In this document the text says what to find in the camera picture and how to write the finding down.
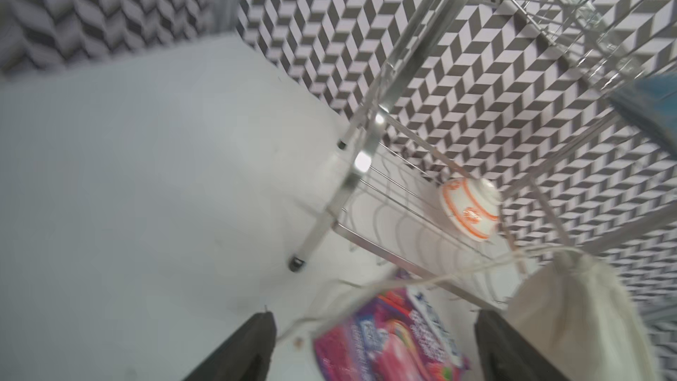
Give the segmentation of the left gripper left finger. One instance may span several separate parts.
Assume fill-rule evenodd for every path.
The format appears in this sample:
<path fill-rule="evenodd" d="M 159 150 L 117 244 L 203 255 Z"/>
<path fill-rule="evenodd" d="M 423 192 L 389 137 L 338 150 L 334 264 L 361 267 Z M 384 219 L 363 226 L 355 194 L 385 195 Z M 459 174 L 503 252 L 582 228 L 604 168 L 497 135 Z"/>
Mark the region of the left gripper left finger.
<path fill-rule="evenodd" d="M 184 380 L 266 380 L 276 338 L 273 313 L 255 313 Z"/>

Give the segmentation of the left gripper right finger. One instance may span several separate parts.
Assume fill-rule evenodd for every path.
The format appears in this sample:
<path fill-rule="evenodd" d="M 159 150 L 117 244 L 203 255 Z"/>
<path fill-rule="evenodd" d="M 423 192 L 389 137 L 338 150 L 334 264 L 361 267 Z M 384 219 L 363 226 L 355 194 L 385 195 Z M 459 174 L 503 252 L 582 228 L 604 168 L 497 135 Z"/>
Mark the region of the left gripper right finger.
<path fill-rule="evenodd" d="M 486 381 L 566 381 L 499 312 L 481 310 L 474 325 Z"/>

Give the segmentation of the beige cloth bag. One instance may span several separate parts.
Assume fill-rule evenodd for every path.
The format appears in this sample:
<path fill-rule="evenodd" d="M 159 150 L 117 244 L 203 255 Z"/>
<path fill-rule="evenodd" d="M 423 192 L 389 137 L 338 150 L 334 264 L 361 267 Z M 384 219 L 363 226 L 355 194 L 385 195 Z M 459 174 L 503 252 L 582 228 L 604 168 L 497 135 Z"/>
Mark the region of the beige cloth bag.
<path fill-rule="evenodd" d="M 567 380 L 658 380 L 652 343 L 628 291 L 615 270 L 584 252 L 564 246 L 530 246 L 528 257 L 552 254 L 524 280 L 499 312 L 502 317 Z M 370 284 L 338 282 L 322 287 L 308 313 L 285 331 L 317 325 L 313 340 L 378 294 L 406 286 L 424 290 L 430 278 L 405 270 Z"/>

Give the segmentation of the pink candy packet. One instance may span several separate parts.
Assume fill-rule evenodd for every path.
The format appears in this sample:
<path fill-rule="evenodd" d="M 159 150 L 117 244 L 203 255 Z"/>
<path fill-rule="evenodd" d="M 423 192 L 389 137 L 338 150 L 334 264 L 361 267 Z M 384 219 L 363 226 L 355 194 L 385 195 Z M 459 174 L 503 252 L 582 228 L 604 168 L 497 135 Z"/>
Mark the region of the pink candy packet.
<path fill-rule="evenodd" d="M 460 380 L 470 369 L 423 289 L 384 291 L 313 340 L 326 380 Z"/>

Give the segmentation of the white orange bowl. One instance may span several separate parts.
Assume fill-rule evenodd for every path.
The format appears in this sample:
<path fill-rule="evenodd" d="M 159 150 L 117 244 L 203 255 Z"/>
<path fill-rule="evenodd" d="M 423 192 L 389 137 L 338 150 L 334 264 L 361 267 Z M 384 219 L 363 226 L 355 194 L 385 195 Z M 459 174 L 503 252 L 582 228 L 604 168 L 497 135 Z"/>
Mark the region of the white orange bowl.
<path fill-rule="evenodd" d="M 452 178 L 437 189 L 444 214 L 464 236 L 485 242 L 495 233 L 500 220 L 502 196 L 486 178 Z"/>

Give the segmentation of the blue bowl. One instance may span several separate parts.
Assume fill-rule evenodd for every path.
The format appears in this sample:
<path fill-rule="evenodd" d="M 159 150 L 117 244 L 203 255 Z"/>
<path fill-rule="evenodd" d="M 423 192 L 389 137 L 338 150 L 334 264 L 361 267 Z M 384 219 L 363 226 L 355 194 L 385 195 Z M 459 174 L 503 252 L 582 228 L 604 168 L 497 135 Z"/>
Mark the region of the blue bowl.
<path fill-rule="evenodd" d="M 608 100 L 627 123 L 676 160 L 676 72 L 628 81 L 612 90 Z"/>

